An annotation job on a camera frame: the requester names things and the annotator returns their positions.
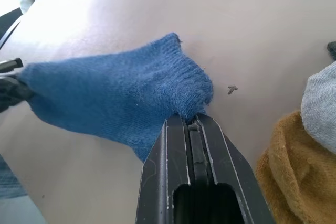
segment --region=beige surface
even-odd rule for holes
[[[0,59],[26,63],[135,48],[171,31],[215,86],[208,108],[255,165],[272,125],[328,65],[334,0],[37,0]],[[227,95],[230,84],[238,90]],[[133,223],[141,164],[130,149],[66,132],[26,104],[0,127],[0,152],[53,223]]]

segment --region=blue fabric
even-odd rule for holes
[[[0,199],[9,199],[26,194],[20,182],[0,155]]]
[[[19,79],[36,93],[28,102],[41,120],[126,144],[142,161],[165,119],[190,120],[213,97],[176,34],[118,54],[31,64]]]

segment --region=fuzzy fabric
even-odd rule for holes
[[[19,75],[43,121],[126,144],[145,161],[164,120],[186,120],[213,97],[205,72],[168,34],[136,50],[28,65]]]
[[[329,51],[331,58],[336,60],[336,41],[330,42],[327,45],[327,50]]]
[[[301,116],[306,131],[336,153],[336,62],[309,77]]]
[[[278,224],[335,223],[336,155],[308,135],[299,111],[277,123],[256,175]]]
[[[26,190],[0,155],[0,200],[27,195]]]

